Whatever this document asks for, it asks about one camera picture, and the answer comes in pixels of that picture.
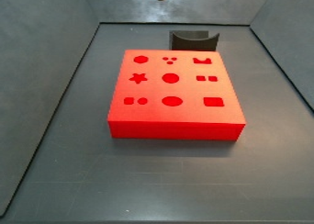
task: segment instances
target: hole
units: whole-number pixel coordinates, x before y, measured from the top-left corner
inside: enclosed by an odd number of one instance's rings
[[[196,81],[206,81],[206,78],[203,75],[196,75]]]
[[[124,98],[124,104],[125,105],[132,105],[133,104],[133,97],[125,97]]]
[[[172,65],[172,61],[176,61],[177,59],[175,57],[172,57],[171,59],[168,57],[163,57],[161,58],[164,61],[167,61],[168,65]]]
[[[175,73],[165,73],[163,76],[161,76],[161,79],[165,83],[168,84],[173,84],[179,81],[179,75],[175,74]]]
[[[128,80],[139,84],[141,81],[147,81],[147,78],[144,77],[144,73],[133,73],[132,78],[129,78]]]
[[[161,103],[165,105],[165,106],[180,106],[183,104],[183,100],[180,97],[177,96],[165,96],[163,99],[161,99]]]
[[[137,56],[133,58],[133,61],[139,64],[143,64],[143,63],[148,62],[148,58],[145,56]]]
[[[204,59],[203,61],[199,60],[197,58],[192,58],[192,61],[195,64],[211,64],[211,59]]]
[[[220,97],[204,97],[203,104],[206,106],[224,106],[223,100]]]
[[[208,81],[211,81],[211,82],[216,82],[216,81],[218,81],[216,76],[208,76]]]
[[[139,103],[140,105],[147,104],[147,102],[148,102],[148,100],[147,100],[147,98],[144,98],[144,97],[141,97],[141,98],[137,100],[137,103]]]

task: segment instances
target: star-shaped hole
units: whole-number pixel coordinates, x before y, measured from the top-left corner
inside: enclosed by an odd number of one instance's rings
[[[144,77],[144,73],[133,73],[132,78],[129,78],[128,80],[139,84],[141,81],[147,81],[147,78]]]

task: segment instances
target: arch-shaped block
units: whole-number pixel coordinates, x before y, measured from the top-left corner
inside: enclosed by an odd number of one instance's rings
[[[208,31],[171,31],[171,50],[216,51],[219,33],[208,37]]]

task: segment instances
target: red box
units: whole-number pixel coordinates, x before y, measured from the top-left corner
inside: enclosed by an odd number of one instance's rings
[[[219,53],[127,50],[108,123],[113,138],[236,140],[246,119]]]

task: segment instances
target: gray wall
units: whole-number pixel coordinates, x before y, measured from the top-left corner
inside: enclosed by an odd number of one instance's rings
[[[85,0],[0,0],[0,216],[95,35]]]
[[[248,25],[264,0],[88,0],[100,22]]]
[[[267,0],[251,29],[314,110],[314,0]]]

